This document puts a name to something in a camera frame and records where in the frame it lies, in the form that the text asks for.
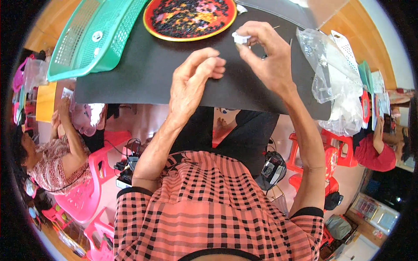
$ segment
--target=green plastic basket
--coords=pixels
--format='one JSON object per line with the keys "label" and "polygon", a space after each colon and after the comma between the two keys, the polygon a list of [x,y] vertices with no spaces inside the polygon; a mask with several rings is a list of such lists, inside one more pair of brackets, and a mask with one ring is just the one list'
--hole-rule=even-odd
{"label": "green plastic basket", "polygon": [[359,73],[363,84],[367,86],[367,91],[372,94],[374,92],[373,78],[372,73],[370,72],[370,67],[366,61],[359,64]]}
{"label": "green plastic basket", "polygon": [[48,81],[110,71],[147,0],[82,0],[65,25],[48,68]]}

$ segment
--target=white basket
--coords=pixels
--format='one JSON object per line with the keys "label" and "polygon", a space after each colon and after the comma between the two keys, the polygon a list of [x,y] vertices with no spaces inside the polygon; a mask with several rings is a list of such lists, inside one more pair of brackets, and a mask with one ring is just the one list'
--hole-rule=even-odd
{"label": "white basket", "polygon": [[354,57],[353,50],[351,49],[351,45],[348,42],[347,38],[334,30],[331,30],[330,38],[334,40],[334,42],[340,48],[341,52],[347,58],[347,61],[350,64],[350,66],[357,72],[358,75],[360,75],[356,58]]}

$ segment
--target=orange paper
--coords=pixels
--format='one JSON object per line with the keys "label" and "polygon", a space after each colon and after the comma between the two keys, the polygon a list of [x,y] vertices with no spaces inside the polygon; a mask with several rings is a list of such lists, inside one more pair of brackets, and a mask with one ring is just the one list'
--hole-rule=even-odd
{"label": "orange paper", "polygon": [[36,98],[36,120],[38,122],[51,122],[54,113],[56,82],[38,87]]}

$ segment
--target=black mat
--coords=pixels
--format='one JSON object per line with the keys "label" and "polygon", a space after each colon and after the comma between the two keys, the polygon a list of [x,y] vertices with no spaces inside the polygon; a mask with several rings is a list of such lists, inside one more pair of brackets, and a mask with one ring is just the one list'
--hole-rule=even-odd
{"label": "black mat", "polygon": [[247,8],[233,25],[208,39],[176,43],[148,33],[139,15],[118,66],[109,72],[91,73],[77,79],[77,103],[168,104],[174,70],[194,50],[213,47],[226,59],[226,72],[220,80],[208,80],[200,105],[287,114],[280,98],[267,90],[241,60],[232,32],[249,20],[269,22],[287,41],[292,40],[292,76],[298,93],[314,119],[328,120],[331,103],[319,104],[312,95],[314,71],[304,57],[296,38],[296,25],[275,15]]}

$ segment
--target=plastic bag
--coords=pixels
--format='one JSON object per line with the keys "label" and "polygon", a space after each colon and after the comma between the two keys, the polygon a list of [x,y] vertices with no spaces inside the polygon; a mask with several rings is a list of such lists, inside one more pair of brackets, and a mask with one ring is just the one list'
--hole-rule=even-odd
{"label": "plastic bag", "polygon": [[313,30],[296,29],[302,51],[315,71],[312,93],[319,103],[340,97],[360,97],[363,84],[339,47],[327,35]]}
{"label": "plastic bag", "polygon": [[343,96],[333,100],[329,120],[318,121],[318,124],[337,136],[353,136],[360,131],[363,124],[360,99]]}
{"label": "plastic bag", "polygon": [[48,64],[43,60],[28,59],[23,73],[25,92],[30,93],[35,86],[46,85]]}

